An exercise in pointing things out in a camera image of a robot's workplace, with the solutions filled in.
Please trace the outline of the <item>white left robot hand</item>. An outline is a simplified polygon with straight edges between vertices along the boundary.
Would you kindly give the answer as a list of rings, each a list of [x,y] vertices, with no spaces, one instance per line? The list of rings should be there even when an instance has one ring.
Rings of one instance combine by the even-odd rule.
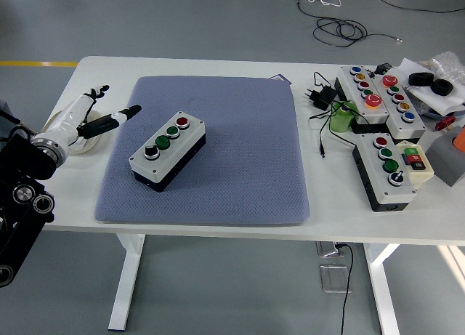
[[[87,121],[87,117],[97,100],[109,90],[108,85],[98,86],[84,92],[58,113],[49,128],[31,139],[37,147],[49,145],[54,149],[67,150],[79,137],[91,139],[112,131],[137,115],[142,107],[133,105],[116,113]]]

